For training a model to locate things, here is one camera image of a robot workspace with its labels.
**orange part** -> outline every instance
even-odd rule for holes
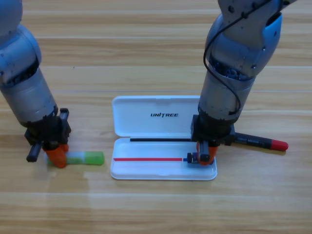
[[[197,152],[199,152],[199,142],[197,142],[196,149],[197,149]],[[203,165],[203,166],[207,166],[207,165],[212,164],[212,162],[215,159],[215,155],[216,155],[217,150],[218,150],[218,147],[209,147],[209,157],[210,158],[209,158],[208,162],[201,162],[199,160],[199,153],[198,153],[197,158],[198,158],[199,164]]]
[[[68,145],[60,144],[55,150],[45,150],[50,161],[58,168],[66,167],[66,154],[68,152]]]

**robotic arm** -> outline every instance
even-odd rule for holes
[[[234,142],[234,123],[279,42],[281,10],[295,1],[218,0],[221,14],[207,36],[207,74],[191,124],[202,165],[213,162],[220,144]]]
[[[22,25],[21,0],[0,0],[0,91],[19,123],[27,128],[31,145],[28,162],[36,162],[41,148],[58,166],[66,165],[71,132],[69,111],[60,109],[41,73],[41,52],[32,34]]]

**red pen cap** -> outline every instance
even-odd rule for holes
[[[272,140],[271,150],[286,151],[287,149],[288,149],[288,144],[286,142],[279,141],[279,140]]]

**green object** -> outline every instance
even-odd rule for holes
[[[44,154],[44,158],[49,165],[53,165],[47,154]],[[66,164],[102,165],[104,164],[104,154],[97,151],[67,152]]]

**cable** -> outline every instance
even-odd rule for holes
[[[218,31],[216,33],[216,35],[211,39],[211,41],[208,43],[205,52],[204,52],[204,65],[207,68],[208,72],[216,79],[218,80],[221,84],[223,84],[227,89],[229,89],[235,96],[237,102],[238,102],[238,108],[235,111],[231,111],[229,112],[229,115],[235,115],[241,108],[241,102],[239,99],[239,96],[237,95],[237,93],[230,87],[228,86],[225,82],[223,82],[219,77],[217,77],[208,67],[207,62],[206,62],[206,55],[208,53],[208,49],[211,46],[211,44],[214,42],[214,40],[221,34],[223,33],[225,30],[229,29],[230,27],[232,27],[233,25],[237,24],[238,22],[240,22],[242,19],[247,19],[248,16],[255,12],[256,10],[260,9],[261,7],[263,7],[264,5],[266,5],[267,3],[269,3],[271,0],[266,0],[263,3],[261,3],[260,5],[256,5],[256,3],[253,3],[253,9],[247,13],[242,12],[241,17],[238,18],[237,20],[233,21],[232,23],[230,23],[229,25],[227,25],[226,27],[222,28],[220,31]]]

